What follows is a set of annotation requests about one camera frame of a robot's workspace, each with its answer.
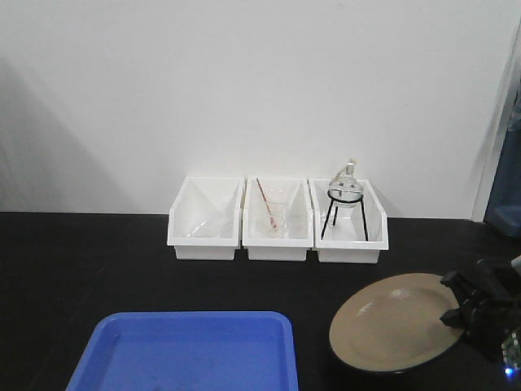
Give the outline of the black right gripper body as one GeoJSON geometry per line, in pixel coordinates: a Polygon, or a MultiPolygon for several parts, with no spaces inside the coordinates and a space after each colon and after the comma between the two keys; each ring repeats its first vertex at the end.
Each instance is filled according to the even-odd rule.
{"type": "Polygon", "coordinates": [[[520,332],[520,273],[509,261],[485,258],[471,267],[478,298],[465,337],[490,362],[502,362],[501,345],[520,332]]]}

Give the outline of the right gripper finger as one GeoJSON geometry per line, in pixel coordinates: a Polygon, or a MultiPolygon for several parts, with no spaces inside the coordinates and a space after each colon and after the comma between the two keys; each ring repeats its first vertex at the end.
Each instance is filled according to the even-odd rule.
{"type": "Polygon", "coordinates": [[[475,286],[455,270],[445,274],[440,283],[452,291],[458,304],[464,304],[471,299],[475,291],[475,286]]]}
{"type": "Polygon", "coordinates": [[[470,331],[474,328],[474,312],[470,307],[447,310],[440,316],[440,321],[446,327],[470,331]]]}

